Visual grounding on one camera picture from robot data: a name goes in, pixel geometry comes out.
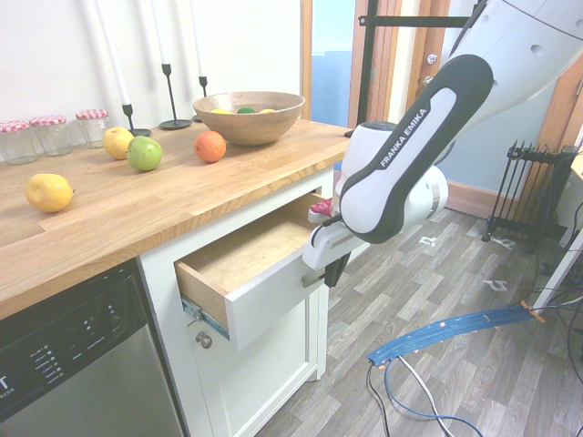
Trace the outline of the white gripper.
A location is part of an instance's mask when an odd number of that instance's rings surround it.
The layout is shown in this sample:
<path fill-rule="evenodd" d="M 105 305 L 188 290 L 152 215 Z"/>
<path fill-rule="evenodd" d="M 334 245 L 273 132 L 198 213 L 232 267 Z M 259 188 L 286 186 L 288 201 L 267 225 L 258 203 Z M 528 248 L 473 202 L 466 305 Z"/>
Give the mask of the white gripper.
<path fill-rule="evenodd" d="M 353 234 L 342 221 L 321 224 L 315 228 L 304 246 L 302 260 L 311 269 L 325 267 L 324 284 L 337 285 L 350 259 L 349 252 L 366 249 L 368 243 Z"/>

